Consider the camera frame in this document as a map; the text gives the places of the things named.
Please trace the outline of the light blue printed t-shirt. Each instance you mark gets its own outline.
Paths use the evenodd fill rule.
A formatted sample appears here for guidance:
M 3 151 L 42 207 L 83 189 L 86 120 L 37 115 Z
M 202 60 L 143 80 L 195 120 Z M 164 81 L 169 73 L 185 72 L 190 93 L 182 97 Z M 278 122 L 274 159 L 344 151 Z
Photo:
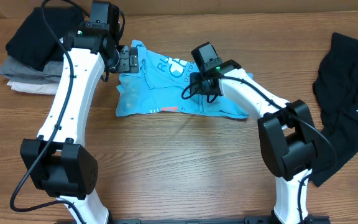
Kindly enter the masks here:
M 249 117 L 225 97 L 219 96 L 212 103 L 204 95 L 184 100 L 181 94 L 189 85 L 190 74 L 198 71 L 195 63 L 155 53 L 139 40 L 133 40 L 131 46 L 138 50 L 139 72 L 120 74 L 116 116 L 167 111 L 233 119 Z

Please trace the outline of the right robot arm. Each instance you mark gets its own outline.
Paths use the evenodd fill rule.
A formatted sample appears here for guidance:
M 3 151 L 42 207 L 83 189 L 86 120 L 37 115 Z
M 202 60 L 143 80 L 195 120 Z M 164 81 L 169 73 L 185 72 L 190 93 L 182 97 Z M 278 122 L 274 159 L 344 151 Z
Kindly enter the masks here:
M 262 159 L 275 176 L 276 201 L 269 216 L 247 217 L 245 223 L 329 223 L 306 208 L 319 137 L 307 104 L 275 96 L 234 60 L 222 61 L 209 42 L 191 55 L 198 67 L 186 88 L 191 96 L 222 96 L 257 120 Z

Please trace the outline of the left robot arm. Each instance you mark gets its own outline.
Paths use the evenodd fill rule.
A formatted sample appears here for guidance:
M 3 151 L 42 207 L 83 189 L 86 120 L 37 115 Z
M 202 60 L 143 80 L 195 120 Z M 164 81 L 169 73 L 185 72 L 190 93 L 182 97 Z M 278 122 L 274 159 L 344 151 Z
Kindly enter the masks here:
M 94 1 L 89 19 L 58 42 L 63 70 L 52 107 L 36 138 L 20 148 L 24 179 L 66 206 L 76 223 L 112 222 L 96 192 L 98 163 L 85 149 L 85 129 L 98 82 L 139 71 L 137 49 L 119 43 L 124 25 L 117 6 Z

